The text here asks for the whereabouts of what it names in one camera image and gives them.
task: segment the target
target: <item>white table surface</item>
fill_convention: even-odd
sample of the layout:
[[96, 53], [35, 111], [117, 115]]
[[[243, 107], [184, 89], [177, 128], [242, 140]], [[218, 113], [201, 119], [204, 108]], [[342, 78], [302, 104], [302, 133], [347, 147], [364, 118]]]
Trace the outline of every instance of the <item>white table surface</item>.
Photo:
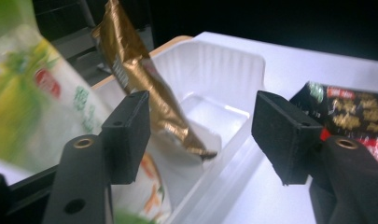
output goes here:
[[[202, 33], [194, 39], [257, 53], [266, 62], [264, 86], [291, 98], [311, 80], [378, 91], [378, 62], [305, 49], [294, 49], [226, 35]], [[223, 223], [315, 223], [309, 184], [282, 186], [264, 158]]]

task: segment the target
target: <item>plastic tray compartment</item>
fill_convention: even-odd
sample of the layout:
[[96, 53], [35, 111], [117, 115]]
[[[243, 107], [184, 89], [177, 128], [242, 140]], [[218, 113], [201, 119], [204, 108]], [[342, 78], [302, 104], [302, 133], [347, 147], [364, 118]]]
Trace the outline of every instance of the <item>plastic tray compartment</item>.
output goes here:
[[[180, 42], [152, 59], [197, 134], [208, 147], [218, 150], [211, 161], [185, 161], [178, 152], [160, 153], [168, 146], [150, 139], [147, 149], [174, 208], [167, 223], [205, 223], [212, 216], [205, 210], [228, 209], [223, 198], [233, 197], [226, 191], [238, 190], [231, 185], [241, 185], [242, 190], [245, 181], [240, 176], [250, 175], [260, 160], [260, 155], [250, 154], [255, 153], [250, 149], [256, 144], [250, 128], [256, 93], [263, 89], [265, 63], [258, 55], [195, 39]], [[234, 174], [237, 169], [241, 175]], [[198, 222], [202, 216], [207, 218]]]

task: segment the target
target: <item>food package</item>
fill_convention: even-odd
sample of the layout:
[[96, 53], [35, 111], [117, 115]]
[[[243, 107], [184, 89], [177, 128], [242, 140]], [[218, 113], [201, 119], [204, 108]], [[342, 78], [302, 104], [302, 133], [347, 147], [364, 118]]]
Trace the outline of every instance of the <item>food package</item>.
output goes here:
[[290, 100], [325, 126], [321, 136], [358, 140], [378, 161], [378, 93], [308, 82]]
[[32, 1], [0, 1], [0, 160], [40, 172], [110, 112], [38, 32]]
[[169, 194], [156, 163], [145, 153], [135, 183], [112, 186], [117, 224], [158, 224], [171, 215]]
[[105, 15], [93, 35], [120, 86], [126, 93], [149, 91], [151, 130], [162, 139], [170, 139], [187, 152], [212, 159], [215, 151], [207, 150], [189, 126], [174, 94], [162, 80], [145, 45], [134, 30], [119, 0], [109, 0]]

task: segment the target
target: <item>screw hole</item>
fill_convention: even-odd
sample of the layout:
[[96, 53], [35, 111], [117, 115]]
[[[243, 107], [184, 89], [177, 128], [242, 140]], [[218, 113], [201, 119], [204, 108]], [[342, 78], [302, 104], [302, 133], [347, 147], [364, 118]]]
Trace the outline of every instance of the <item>screw hole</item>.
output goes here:
[[69, 215], [73, 215], [74, 213], [81, 211], [85, 205], [86, 205], [86, 202], [84, 200], [74, 199], [66, 205], [66, 207], [64, 208], [64, 211], [65, 213]]
[[84, 147], [89, 147], [92, 145], [93, 140], [90, 138], [83, 138], [75, 142], [74, 147], [75, 148], [84, 148]]
[[336, 143], [338, 146], [345, 147], [346, 149], [357, 149], [357, 144], [347, 139], [337, 139]]

